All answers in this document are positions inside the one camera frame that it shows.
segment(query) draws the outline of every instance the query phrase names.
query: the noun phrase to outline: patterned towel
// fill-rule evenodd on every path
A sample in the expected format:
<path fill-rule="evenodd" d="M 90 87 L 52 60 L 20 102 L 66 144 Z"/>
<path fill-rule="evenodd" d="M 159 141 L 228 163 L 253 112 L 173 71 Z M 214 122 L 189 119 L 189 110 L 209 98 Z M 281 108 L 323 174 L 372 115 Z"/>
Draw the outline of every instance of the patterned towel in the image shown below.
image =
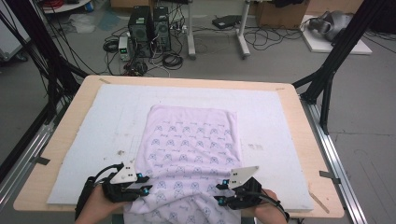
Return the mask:
<path fill-rule="evenodd" d="M 149 196 L 125 206 L 124 222 L 240 223 L 239 211 L 213 198 L 233 195 L 216 185 L 241 166 L 240 154 L 235 113 L 153 106 L 135 164 L 153 187 Z"/>

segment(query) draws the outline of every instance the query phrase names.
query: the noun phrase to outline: hand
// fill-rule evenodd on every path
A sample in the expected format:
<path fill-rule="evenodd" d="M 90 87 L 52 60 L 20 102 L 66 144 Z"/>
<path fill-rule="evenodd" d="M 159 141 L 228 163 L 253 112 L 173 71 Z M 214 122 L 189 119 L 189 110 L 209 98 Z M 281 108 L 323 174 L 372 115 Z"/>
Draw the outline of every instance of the hand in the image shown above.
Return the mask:
<path fill-rule="evenodd" d="M 276 194 L 270 189 L 262 189 L 262 193 L 278 201 Z M 270 203 L 262 203 L 249 208 L 249 212 L 254 215 L 262 224 L 286 224 L 283 214 Z"/>
<path fill-rule="evenodd" d="M 114 211 L 127 203 L 113 203 L 106 198 L 102 185 L 96 186 L 85 203 L 76 224 L 93 224 L 110 216 Z"/>

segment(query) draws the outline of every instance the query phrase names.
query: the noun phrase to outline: white board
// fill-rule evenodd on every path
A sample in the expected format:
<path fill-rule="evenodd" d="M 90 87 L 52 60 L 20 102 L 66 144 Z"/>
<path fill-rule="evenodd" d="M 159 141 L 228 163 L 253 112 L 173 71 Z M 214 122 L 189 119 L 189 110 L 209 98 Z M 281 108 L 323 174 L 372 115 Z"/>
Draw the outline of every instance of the white board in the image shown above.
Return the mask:
<path fill-rule="evenodd" d="M 305 15 L 303 18 L 303 23 L 314 16 Z M 319 53 L 328 53 L 332 51 L 332 43 L 324 38 L 323 35 L 320 35 L 317 31 L 308 30 L 308 24 L 306 27 L 302 27 L 303 37 L 306 45 L 312 52 Z M 367 47 L 363 41 L 359 40 L 358 44 L 356 44 L 355 48 L 350 52 L 351 54 L 371 54 L 372 51 Z"/>
<path fill-rule="evenodd" d="M 313 209 L 275 91 L 111 84 L 103 85 L 97 93 L 64 159 L 48 203 L 76 204 L 88 176 L 96 175 L 108 165 L 134 159 L 153 105 L 236 112 L 244 165 L 261 167 L 254 176 L 263 188 L 276 192 L 288 211 Z"/>

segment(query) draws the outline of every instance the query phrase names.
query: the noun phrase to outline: computer tower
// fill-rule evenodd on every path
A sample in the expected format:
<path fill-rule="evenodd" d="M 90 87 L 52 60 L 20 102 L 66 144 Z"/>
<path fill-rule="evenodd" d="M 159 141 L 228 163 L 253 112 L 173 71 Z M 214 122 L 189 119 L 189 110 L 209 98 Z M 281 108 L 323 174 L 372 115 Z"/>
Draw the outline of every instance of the computer tower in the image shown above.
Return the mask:
<path fill-rule="evenodd" d="M 136 6 L 132 8 L 131 17 L 128 22 L 134 53 L 138 58 L 149 58 L 152 56 L 151 46 L 154 34 L 154 23 L 151 18 L 150 7 Z"/>
<path fill-rule="evenodd" d="M 171 50 L 168 13 L 168 7 L 155 7 L 152 11 L 155 35 L 158 36 L 156 38 L 157 48 L 161 47 L 163 51 Z"/>

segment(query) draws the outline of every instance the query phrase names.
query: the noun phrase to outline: towel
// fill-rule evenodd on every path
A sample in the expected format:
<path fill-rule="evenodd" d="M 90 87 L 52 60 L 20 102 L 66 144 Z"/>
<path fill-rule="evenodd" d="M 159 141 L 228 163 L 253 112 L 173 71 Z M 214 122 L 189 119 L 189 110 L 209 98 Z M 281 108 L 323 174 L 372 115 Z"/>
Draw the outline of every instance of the towel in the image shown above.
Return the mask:
<path fill-rule="evenodd" d="M 155 105 L 149 113 L 135 169 L 152 185 L 124 207 L 128 223 L 240 223 L 240 211 L 218 205 L 216 185 L 241 167 L 236 114 L 220 109 Z"/>

